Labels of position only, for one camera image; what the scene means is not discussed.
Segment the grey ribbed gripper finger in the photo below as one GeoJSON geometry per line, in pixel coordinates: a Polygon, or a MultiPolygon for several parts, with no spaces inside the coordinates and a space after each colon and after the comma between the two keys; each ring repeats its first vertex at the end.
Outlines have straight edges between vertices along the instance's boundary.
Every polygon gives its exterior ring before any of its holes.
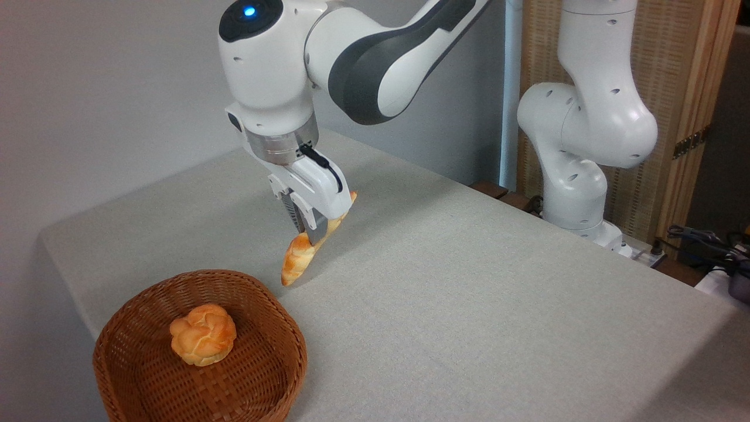
{"type": "Polygon", "coordinates": [[[305,218],[302,211],[297,207],[291,198],[291,193],[281,192],[279,193],[279,200],[284,204],[284,208],[290,216],[292,223],[295,225],[298,233],[303,233],[306,230],[305,218]]]}
{"type": "Polygon", "coordinates": [[[307,233],[312,246],[322,242],[326,237],[329,229],[329,219],[324,215],[313,215],[315,227],[313,228],[307,218],[305,218],[305,233],[307,233]]]}

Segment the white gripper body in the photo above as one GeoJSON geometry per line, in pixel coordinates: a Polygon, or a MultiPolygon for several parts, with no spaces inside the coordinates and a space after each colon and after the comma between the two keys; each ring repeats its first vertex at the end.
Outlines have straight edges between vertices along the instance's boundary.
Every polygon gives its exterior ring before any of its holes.
{"type": "Polygon", "coordinates": [[[292,191],[293,202],[313,228],[313,215],[324,215],[330,221],[351,208],[353,201],[346,178],[326,156],[302,156],[291,165],[267,163],[266,168],[271,172],[268,178],[274,195],[279,199],[279,193],[292,191]]]}

